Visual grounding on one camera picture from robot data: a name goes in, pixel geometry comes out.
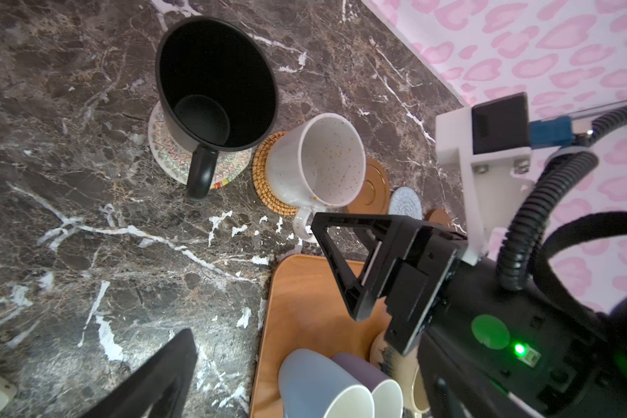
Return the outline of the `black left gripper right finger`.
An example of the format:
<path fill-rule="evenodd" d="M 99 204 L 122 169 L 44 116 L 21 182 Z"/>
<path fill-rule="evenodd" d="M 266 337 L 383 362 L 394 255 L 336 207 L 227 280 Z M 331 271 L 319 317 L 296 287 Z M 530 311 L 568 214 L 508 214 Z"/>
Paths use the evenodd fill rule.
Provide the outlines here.
<path fill-rule="evenodd" d="M 540 416 L 429 334 L 421 337 L 417 359 L 435 417 L 463 417 L 465 411 L 473 417 Z"/>

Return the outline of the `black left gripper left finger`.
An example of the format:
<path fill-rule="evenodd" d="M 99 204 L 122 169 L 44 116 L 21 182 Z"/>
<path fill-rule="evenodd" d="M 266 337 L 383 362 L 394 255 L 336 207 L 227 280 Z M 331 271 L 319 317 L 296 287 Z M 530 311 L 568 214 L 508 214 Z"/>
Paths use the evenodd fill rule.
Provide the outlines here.
<path fill-rule="evenodd" d="M 193 332 L 181 330 L 85 417 L 181 417 L 198 354 Z"/>

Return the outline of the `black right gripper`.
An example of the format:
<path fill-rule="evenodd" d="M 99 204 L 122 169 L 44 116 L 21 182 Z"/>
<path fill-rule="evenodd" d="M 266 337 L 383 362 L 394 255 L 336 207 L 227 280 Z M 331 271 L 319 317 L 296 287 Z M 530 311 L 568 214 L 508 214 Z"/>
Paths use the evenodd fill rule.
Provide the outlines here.
<path fill-rule="evenodd" d="M 384 298 L 391 316 L 386 341 L 409 354 L 467 236 L 407 216 L 319 212 L 313 219 L 351 319 L 366 320 Z"/>

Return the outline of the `purple mug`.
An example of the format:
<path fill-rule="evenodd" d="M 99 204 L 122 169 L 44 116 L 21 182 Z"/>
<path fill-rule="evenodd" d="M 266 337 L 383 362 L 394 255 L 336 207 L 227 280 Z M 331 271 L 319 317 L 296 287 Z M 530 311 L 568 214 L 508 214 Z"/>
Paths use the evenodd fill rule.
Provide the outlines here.
<path fill-rule="evenodd" d="M 332 360 L 369 390 L 374 401 L 374 417 L 402 417 L 403 395 L 397 381 L 363 358 L 350 353 L 336 354 Z"/>

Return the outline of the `dark wooden saucer coaster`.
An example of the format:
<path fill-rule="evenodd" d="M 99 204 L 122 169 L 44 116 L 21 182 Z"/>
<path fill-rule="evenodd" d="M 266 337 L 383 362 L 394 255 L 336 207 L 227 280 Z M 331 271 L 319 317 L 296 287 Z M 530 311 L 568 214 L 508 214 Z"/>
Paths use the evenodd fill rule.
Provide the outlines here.
<path fill-rule="evenodd" d="M 346 206 L 350 214 L 388 213 L 390 186 L 386 169 L 376 160 L 367 158 L 366 175 L 358 196 Z"/>

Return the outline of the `blue handled white mug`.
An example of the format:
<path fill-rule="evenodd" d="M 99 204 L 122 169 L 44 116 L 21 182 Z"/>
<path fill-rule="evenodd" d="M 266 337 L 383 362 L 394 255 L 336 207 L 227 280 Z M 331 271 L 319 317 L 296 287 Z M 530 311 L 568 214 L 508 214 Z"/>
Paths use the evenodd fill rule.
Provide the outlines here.
<path fill-rule="evenodd" d="M 374 416 L 369 389 L 341 366 L 309 349 L 296 349 L 285 358 L 278 387 L 285 417 Z"/>

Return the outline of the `light blue woven coaster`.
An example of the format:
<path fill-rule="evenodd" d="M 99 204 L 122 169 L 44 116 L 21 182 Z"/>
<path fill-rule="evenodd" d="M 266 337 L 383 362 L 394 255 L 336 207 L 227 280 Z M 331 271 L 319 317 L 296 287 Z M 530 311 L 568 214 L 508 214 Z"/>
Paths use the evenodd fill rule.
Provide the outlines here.
<path fill-rule="evenodd" d="M 388 214 L 423 220 L 421 200 L 413 189 L 406 186 L 399 187 L 391 195 Z"/>

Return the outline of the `brown wooden saucer coaster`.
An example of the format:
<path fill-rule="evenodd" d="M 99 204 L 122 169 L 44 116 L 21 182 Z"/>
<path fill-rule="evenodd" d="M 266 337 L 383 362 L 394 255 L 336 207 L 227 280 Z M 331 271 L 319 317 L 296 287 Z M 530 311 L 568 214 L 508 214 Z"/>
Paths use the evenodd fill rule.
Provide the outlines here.
<path fill-rule="evenodd" d="M 448 229 L 454 229 L 452 220 L 449 214 L 443 209 L 432 209 L 428 211 L 424 217 L 426 221 L 432 224 L 437 224 Z"/>

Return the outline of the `white speckled mug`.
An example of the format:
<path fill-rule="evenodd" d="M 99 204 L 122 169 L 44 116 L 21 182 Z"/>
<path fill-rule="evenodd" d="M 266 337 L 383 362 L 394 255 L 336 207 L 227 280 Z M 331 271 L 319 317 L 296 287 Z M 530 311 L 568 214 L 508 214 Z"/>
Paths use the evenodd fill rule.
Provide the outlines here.
<path fill-rule="evenodd" d="M 295 235 L 315 243 L 308 219 L 344 207 L 360 193 L 366 175 L 364 145 L 346 118 L 323 113 L 277 140 L 268 152 L 265 174 L 273 195 L 297 208 Z"/>

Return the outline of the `tan rattan coaster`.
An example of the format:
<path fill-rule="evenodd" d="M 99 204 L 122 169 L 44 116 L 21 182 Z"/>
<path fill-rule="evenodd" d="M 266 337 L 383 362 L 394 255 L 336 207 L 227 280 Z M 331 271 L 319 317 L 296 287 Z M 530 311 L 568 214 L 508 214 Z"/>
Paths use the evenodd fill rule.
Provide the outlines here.
<path fill-rule="evenodd" d="M 253 156 L 252 176 L 255 191 L 268 209 L 280 216 L 294 217 L 298 208 L 287 205 L 277 199 L 266 180 L 266 159 L 273 145 L 287 132 L 275 132 L 266 138 L 256 149 Z"/>

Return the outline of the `white woven coaster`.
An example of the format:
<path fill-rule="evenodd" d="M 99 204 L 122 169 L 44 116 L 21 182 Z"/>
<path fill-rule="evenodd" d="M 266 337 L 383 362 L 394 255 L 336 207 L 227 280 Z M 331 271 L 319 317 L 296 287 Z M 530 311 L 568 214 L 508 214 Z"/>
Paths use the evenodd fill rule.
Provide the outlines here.
<path fill-rule="evenodd" d="M 148 143 L 160 168 L 171 178 L 186 185 L 193 153 L 177 143 L 170 134 L 160 102 L 148 122 Z M 211 189 L 220 189 L 236 179 L 252 161 L 253 149 L 219 154 Z"/>

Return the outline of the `black mug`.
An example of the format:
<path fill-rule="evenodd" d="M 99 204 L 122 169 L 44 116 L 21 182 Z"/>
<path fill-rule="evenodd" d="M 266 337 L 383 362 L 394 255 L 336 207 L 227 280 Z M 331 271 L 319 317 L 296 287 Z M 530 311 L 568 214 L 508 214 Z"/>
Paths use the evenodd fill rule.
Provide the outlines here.
<path fill-rule="evenodd" d="M 214 17 L 174 24 L 158 46 L 155 75 L 170 134 L 193 146 L 186 194 L 203 200 L 219 154 L 257 146 L 273 129 L 275 75 L 252 38 Z"/>

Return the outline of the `beige glazed mug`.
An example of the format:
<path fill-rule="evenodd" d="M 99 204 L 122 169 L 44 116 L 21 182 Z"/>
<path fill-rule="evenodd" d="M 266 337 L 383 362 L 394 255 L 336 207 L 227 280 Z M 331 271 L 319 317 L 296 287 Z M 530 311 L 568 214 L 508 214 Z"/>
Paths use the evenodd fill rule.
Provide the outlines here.
<path fill-rule="evenodd" d="M 414 417 L 430 417 L 430 404 L 417 360 L 418 346 L 403 356 L 388 345 L 385 334 L 382 331 L 374 339 L 369 362 L 400 385 L 404 409 Z"/>

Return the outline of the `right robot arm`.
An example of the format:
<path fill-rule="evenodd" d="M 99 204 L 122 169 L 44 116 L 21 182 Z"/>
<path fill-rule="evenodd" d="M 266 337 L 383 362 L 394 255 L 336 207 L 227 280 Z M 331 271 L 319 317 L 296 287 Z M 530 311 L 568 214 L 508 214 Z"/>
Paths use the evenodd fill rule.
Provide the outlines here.
<path fill-rule="evenodd" d="M 386 304 L 388 346 L 416 353 L 436 417 L 627 417 L 627 299 L 610 315 L 567 294 L 558 251 L 627 235 L 627 212 L 601 212 L 553 233 L 536 277 L 510 292 L 493 260 L 470 265 L 462 233 L 409 216 L 320 212 L 313 234 L 350 317 Z"/>

